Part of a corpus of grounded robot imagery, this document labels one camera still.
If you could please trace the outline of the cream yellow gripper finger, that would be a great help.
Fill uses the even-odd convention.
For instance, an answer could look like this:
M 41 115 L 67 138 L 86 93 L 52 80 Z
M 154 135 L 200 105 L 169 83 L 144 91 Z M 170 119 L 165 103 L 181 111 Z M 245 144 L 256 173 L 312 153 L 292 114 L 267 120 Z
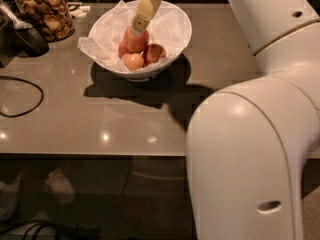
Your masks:
M 138 0 L 138 4 L 131 23 L 131 33 L 140 37 L 157 13 L 161 0 Z

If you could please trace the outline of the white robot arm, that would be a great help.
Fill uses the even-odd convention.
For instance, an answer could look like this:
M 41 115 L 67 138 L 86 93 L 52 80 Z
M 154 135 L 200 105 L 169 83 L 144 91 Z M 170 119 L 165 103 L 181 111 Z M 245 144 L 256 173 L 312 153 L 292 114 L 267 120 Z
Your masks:
M 187 175 L 198 240 L 303 240 L 301 177 L 320 139 L 320 19 L 307 0 L 228 0 L 261 77 L 198 106 Z

